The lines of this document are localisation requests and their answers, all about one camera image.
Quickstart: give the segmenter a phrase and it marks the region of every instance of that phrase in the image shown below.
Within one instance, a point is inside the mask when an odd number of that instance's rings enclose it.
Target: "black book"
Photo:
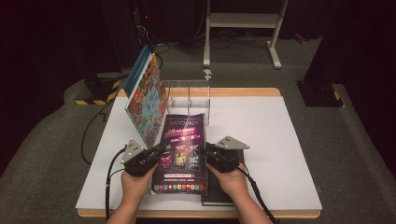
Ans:
[[[244,150],[237,151],[239,160],[244,162]],[[233,206],[233,200],[222,190],[218,178],[209,169],[207,180],[207,196],[201,196],[202,206]]]

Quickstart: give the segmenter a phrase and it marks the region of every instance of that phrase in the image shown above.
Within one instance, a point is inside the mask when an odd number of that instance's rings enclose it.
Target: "white metal frame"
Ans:
[[[206,9],[206,31],[204,49],[204,67],[210,66],[210,28],[211,27],[238,27],[238,28],[273,28],[272,40],[267,41],[267,47],[276,69],[282,65],[275,50],[275,44],[279,30],[285,16],[289,0],[283,0],[279,13],[255,14],[255,13],[211,13],[210,0],[207,0]]]

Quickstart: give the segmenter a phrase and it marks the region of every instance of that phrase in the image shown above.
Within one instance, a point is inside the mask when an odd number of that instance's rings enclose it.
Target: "magazine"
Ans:
[[[161,145],[166,146],[151,180],[152,193],[207,195],[205,114],[167,115]]]

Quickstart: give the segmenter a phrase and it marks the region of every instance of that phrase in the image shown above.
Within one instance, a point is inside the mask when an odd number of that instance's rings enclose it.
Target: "acrylic holder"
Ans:
[[[205,114],[209,125],[210,85],[206,80],[164,80],[168,94],[168,114]]]

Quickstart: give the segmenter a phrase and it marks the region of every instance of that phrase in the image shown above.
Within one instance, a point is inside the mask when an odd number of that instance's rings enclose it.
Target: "white table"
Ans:
[[[212,89],[206,141],[230,135],[248,145],[245,161],[262,198],[276,218],[315,218],[322,209],[288,110],[277,89]],[[124,111],[113,105],[76,208],[82,217],[103,217],[108,166],[130,138],[143,144]],[[122,168],[120,158],[113,171]],[[250,194],[255,198],[252,189]],[[120,204],[120,173],[113,175],[110,209]],[[201,206],[199,195],[146,195],[139,217],[236,217],[233,207]]]

